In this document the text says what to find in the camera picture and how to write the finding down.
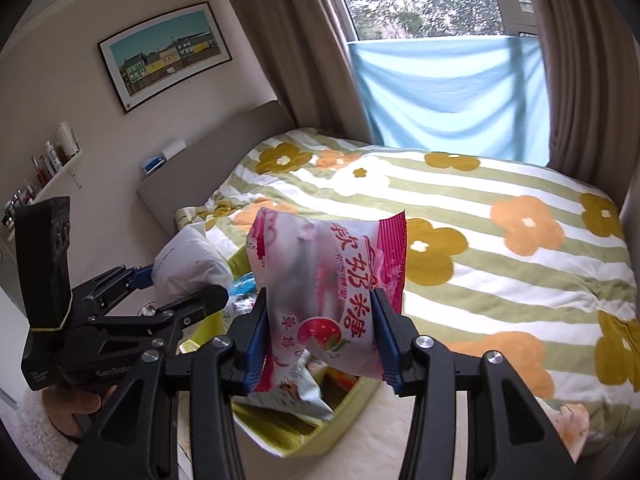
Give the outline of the person left hand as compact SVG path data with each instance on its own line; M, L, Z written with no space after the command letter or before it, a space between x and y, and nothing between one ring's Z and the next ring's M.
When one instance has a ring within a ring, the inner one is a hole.
M84 430L79 426L76 415L94 414L103 408L117 389L113 386L100 396L97 393L53 386L41 393L44 411L55 428L65 437L81 439Z

